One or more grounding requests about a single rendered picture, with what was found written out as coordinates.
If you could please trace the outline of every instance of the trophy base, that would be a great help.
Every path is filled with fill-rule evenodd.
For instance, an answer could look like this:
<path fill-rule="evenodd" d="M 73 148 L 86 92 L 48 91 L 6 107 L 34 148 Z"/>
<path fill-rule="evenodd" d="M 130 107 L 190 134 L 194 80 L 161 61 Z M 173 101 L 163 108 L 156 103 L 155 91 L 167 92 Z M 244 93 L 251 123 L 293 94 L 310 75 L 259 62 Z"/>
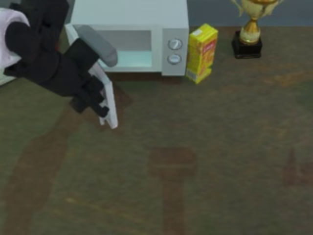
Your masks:
<path fill-rule="evenodd" d="M 232 41 L 235 58 L 237 59 L 260 58 L 262 49 L 261 39 L 258 41 L 257 44 L 247 45 L 240 41 L 239 35 L 240 31 L 236 31 L 234 39 Z"/>

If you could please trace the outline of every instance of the gray wall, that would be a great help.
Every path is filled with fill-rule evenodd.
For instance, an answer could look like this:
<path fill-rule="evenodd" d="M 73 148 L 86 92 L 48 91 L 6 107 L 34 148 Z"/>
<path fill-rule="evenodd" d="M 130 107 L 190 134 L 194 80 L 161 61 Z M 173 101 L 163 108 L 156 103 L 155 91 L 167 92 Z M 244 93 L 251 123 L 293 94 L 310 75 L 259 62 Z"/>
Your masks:
<path fill-rule="evenodd" d="M 12 1 L 20 2 L 0 0 L 0 7 L 8 7 Z M 246 15 L 238 17 L 238 9 L 230 0 L 187 1 L 190 26 L 203 23 L 213 26 L 240 26 L 248 19 Z M 313 26 L 313 0 L 285 0 L 274 10 L 272 16 L 264 17 L 259 23 L 262 26 Z"/>

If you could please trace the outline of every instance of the microwave window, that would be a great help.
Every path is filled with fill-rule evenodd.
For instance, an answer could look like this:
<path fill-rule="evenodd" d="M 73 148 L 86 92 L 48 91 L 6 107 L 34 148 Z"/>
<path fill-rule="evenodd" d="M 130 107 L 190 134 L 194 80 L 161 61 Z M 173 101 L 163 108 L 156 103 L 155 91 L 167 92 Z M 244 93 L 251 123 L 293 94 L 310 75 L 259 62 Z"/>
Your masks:
<path fill-rule="evenodd" d="M 98 31 L 118 53 L 117 67 L 151 67 L 151 31 Z"/>

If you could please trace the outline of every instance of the trophy cup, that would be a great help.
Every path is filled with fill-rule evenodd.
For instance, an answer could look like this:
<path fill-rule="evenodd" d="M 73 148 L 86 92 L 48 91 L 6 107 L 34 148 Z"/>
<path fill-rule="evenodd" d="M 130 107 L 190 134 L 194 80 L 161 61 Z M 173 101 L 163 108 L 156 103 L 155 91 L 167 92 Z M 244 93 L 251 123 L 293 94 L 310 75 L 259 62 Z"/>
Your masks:
<path fill-rule="evenodd" d="M 239 16 L 246 12 L 250 16 L 250 21 L 235 32 L 232 47 L 237 59 L 260 58 L 262 41 L 261 31 L 258 26 L 258 19 L 266 15 L 271 15 L 274 8 L 284 0 L 241 0 L 241 5 L 237 0 L 231 0 L 239 9 Z"/>

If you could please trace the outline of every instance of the dial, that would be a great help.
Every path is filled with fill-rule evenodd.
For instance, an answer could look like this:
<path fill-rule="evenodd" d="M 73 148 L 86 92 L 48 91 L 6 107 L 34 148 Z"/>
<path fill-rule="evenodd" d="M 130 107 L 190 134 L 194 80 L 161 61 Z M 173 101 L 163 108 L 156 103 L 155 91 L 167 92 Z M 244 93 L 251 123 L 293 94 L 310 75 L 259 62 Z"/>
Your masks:
<path fill-rule="evenodd" d="M 181 56 L 180 55 L 177 55 L 177 54 L 174 54 L 174 55 L 170 55 L 168 58 L 167 58 L 168 62 L 172 65 L 176 65 L 176 64 L 179 64 L 181 62 Z"/>
<path fill-rule="evenodd" d="M 182 47 L 182 41 L 179 40 L 179 39 L 170 40 L 169 43 L 168 43 L 168 47 L 171 50 L 179 50 Z"/>

